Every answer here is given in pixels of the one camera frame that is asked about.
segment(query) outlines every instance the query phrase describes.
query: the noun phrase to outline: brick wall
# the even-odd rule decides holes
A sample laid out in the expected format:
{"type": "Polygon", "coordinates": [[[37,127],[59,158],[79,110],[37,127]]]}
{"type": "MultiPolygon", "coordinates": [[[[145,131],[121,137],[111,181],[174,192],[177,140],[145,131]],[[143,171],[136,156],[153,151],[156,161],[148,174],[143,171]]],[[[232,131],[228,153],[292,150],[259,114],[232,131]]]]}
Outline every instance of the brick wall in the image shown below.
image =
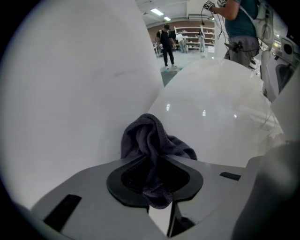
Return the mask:
{"type": "MultiPolygon", "coordinates": [[[[203,21],[203,22],[205,23],[204,27],[207,27],[207,28],[214,28],[215,27],[215,24],[213,22],[206,22],[206,21],[203,21]]],[[[174,27],[176,27],[176,28],[200,27],[201,21],[182,21],[182,22],[172,22],[172,23],[168,23],[168,24],[170,25],[170,28],[172,30],[174,30],[174,27]]],[[[148,32],[149,32],[152,43],[155,43],[156,34],[159,30],[161,30],[163,28],[164,25],[165,25],[165,23],[162,24],[162,25],[153,27],[153,28],[148,28],[148,32]]]]}

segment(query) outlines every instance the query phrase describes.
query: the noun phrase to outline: gray shorts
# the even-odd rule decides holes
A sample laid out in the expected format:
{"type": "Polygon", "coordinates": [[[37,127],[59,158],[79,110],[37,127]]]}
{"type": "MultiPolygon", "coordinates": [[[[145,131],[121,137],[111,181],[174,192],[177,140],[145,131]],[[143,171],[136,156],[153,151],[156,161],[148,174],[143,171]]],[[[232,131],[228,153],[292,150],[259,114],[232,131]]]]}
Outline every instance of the gray shorts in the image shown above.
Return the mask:
{"type": "Polygon", "coordinates": [[[238,36],[229,38],[229,43],[231,45],[239,42],[241,42],[243,47],[242,50],[238,52],[229,50],[224,58],[248,67],[251,59],[259,53],[258,39],[251,36],[238,36]]]}

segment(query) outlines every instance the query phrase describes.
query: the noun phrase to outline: person in black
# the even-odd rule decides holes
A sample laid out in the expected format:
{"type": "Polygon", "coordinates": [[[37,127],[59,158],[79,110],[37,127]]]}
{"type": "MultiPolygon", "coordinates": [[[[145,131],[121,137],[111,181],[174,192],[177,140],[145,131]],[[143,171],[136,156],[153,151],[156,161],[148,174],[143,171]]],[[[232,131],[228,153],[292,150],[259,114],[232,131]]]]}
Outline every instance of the person in black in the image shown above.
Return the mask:
{"type": "Polygon", "coordinates": [[[156,42],[159,44],[159,47],[163,52],[166,69],[169,69],[168,54],[170,56],[172,67],[177,67],[176,65],[174,65],[174,57],[172,52],[172,47],[175,46],[175,43],[173,38],[171,38],[171,36],[169,35],[169,29],[170,26],[168,24],[165,24],[163,29],[158,31],[156,34],[156,42]]]}

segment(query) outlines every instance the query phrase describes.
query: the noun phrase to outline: black shirt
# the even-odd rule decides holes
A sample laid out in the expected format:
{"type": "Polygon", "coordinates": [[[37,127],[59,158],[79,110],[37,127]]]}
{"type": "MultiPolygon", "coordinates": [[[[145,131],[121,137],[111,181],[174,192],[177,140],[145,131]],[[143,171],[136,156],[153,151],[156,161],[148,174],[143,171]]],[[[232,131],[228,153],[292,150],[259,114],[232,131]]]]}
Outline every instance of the black shirt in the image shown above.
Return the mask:
{"type": "Polygon", "coordinates": [[[171,36],[168,32],[164,32],[161,30],[160,36],[160,31],[158,31],[156,37],[160,38],[160,43],[163,45],[163,47],[172,47],[172,43],[170,41],[171,36]]]}

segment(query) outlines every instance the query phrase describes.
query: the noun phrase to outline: fluorescent light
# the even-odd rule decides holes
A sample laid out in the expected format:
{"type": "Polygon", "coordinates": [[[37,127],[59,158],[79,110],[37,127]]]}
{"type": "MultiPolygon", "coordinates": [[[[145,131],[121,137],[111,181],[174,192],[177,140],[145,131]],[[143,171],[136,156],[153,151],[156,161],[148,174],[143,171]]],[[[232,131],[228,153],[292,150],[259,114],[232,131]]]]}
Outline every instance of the fluorescent light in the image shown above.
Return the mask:
{"type": "Polygon", "coordinates": [[[158,16],[164,15],[161,11],[158,11],[156,8],[155,9],[151,9],[151,12],[157,14],[158,16]]]}

